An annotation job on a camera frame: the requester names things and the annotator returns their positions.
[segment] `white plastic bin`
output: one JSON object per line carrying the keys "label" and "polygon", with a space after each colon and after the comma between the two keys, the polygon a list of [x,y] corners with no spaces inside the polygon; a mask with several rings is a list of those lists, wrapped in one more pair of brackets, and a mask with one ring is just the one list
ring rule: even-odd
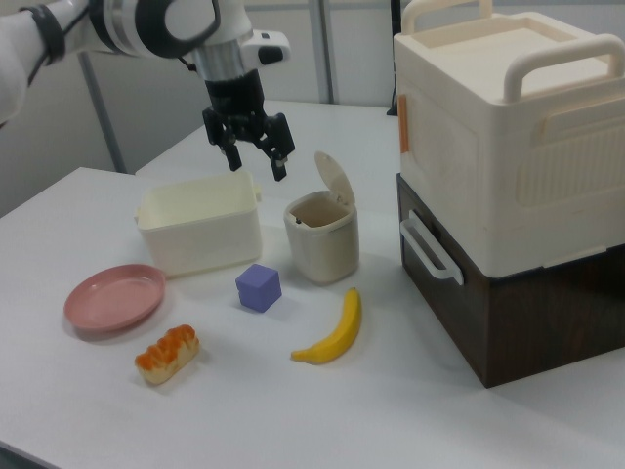
{"label": "white plastic bin", "polygon": [[625,242],[625,45],[542,15],[395,38],[401,176],[487,277]]}
{"label": "white plastic bin", "polygon": [[256,202],[252,176],[239,170],[148,191],[137,226],[168,277],[216,269],[261,255]]}

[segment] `brown drawer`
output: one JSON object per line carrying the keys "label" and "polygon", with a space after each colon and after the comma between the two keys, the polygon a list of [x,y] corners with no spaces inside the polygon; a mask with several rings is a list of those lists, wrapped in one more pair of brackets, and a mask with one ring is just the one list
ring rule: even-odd
{"label": "brown drawer", "polygon": [[[485,387],[625,346],[625,245],[549,269],[489,278],[400,175],[397,193],[399,220],[413,212],[458,267],[457,278],[434,277],[402,237],[404,268]],[[403,229],[422,255],[444,270],[408,227]]]}

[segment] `foam cube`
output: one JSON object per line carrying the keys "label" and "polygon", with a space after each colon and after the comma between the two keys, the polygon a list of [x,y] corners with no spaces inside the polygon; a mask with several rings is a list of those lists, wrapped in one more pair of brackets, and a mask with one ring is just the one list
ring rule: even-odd
{"label": "foam cube", "polygon": [[252,264],[236,278],[236,288],[241,305],[264,313],[280,296],[280,278],[277,271]]}

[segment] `plate rim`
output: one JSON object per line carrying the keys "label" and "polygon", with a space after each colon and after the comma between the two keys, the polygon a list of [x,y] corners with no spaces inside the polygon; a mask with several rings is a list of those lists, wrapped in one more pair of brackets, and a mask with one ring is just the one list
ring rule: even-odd
{"label": "plate rim", "polygon": [[[71,310],[70,310],[70,302],[72,300],[75,300],[76,298],[79,298],[80,296],[84,295],[84,291],[86,289],[89,288],[89,286],[91,284],[93,284],[95,282],[95,280],[98,279],[98,277],[104,276],[106,274],[109,274],[111,271],[122,271],[122,270],[127,270],[129,268],[139,268],[141,269],[143,272],[149,273],[148,276],[143,276],[142,278],[148,278],[151,282],[153,282],[154,284],[156,284],[158,286],[157,290],[158,290],[158,295],[156,297],[156,299],[148,306],[146,307],[144,310],[142,310],[140,313],[131,316],[129,319],[125,319],[123,321],[117,322],[117,323],[113,323],[113,324],[108,324],[108,325],[100,325],[100,326],[84,326],[84,325],[80,325],[77,324],[74,320],[72,320],[71,318]],[[137,276],[121,276],[119,278],[132,278],[132,277],[137,277]],[[67,319],[67,321],[76,329],[78,330],[82,330],[82,331],[87,331],[87,332],[111,332],[112,330],[117,330],[117,329],[122,329],[124,327],[127,327],[143,318],[145,318],[147,315],[149,315],[150,313],[152,313],[159,305],[160,303],[163,301],[163,297],[165,295],[165,284],[166,284],[166,276],[163,273],[163,271],[161,271],[160,269],[157,269],[151,265],[148,264],[123,264],[120,266],[115,266],[115,267],[110,267],[108,269],[104,269],[102,271],[99,271],[95,274],[93,274],[92,276],[89,276],[87,278],[85,278],[84,280],[82,280],[80,283],[78,283],[72,290],[71,292],[67,295],[67,298],[65,299],[65,302],[63,304],[63,315],[64,317]]]}

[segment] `toy bread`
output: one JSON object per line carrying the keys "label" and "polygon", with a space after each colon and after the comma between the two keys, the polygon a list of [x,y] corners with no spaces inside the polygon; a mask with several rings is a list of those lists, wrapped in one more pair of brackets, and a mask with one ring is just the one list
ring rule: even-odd
{"label": "toy bread", "polygon": [[158,339],[154,345],[135,358],[141,376],[152,384],[160,384],[171,378],[199,351],[199,340],[190,325],[183,324]]}

